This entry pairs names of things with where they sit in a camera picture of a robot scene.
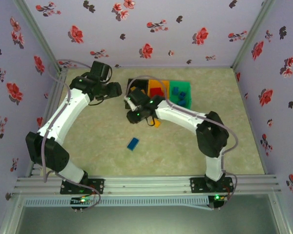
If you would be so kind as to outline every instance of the marbled floor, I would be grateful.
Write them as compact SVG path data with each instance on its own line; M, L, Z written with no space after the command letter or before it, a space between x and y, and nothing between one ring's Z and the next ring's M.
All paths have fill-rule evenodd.
M66 83L85 69L71 69ZM152 75L159 79L186 80L191 83L191 109L201 113L215 111L223 123L236 132L238 147L225 155L225 169L235 174L263 174L263 168L230 68L118 68L111 82L119 82L123 94L128 78ZM63 147L72 161L98 176L203 175L205 156L196 136L178 125L162 121L159 128L145 121L130 124L123 95L87 106L70 128ZM134 151L127 149L133 137L140 140ZM228 147L234 144L229 137Z

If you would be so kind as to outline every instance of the red block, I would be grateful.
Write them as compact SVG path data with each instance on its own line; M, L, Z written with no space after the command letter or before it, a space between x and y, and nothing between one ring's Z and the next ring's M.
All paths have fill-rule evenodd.
M150 89L150 98L154 97L155 95L164 96L161 88L151 88Z

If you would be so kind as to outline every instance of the floral wallpaper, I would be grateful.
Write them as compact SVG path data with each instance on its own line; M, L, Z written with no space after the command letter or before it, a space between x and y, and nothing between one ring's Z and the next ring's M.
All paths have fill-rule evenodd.
M44 6L46 12L51 8ZM29 166L25 137L42 123L53 83L45 72L48 63L17 7L1 0L0 226L16 180Z
M293 225L293 1L276 1L236 68L268 173Z
M231 66L263 3L24 1L57 59L113 67Z

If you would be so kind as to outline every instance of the green container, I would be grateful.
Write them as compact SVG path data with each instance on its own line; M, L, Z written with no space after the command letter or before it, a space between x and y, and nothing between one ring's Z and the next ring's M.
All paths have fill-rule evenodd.
M174 87L178 88L178 95L173 94ZM186 105L184 107L190 110L191 102L192 102L190 82L171 80L169 82L169 100L175 104L178 104L178 102L180 101L179 95L181 92L186 93L186 96L185 96Z

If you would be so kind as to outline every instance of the gray ventilation strip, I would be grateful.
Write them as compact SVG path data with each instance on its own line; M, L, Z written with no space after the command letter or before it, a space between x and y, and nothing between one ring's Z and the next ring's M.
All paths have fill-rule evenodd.
M82 207L84 205L71 205L70 197L29 197L26 199L26 207ZM196 206L208 205L208 196L137 196L137 197L102 197L98 206L115 207L115 206Z

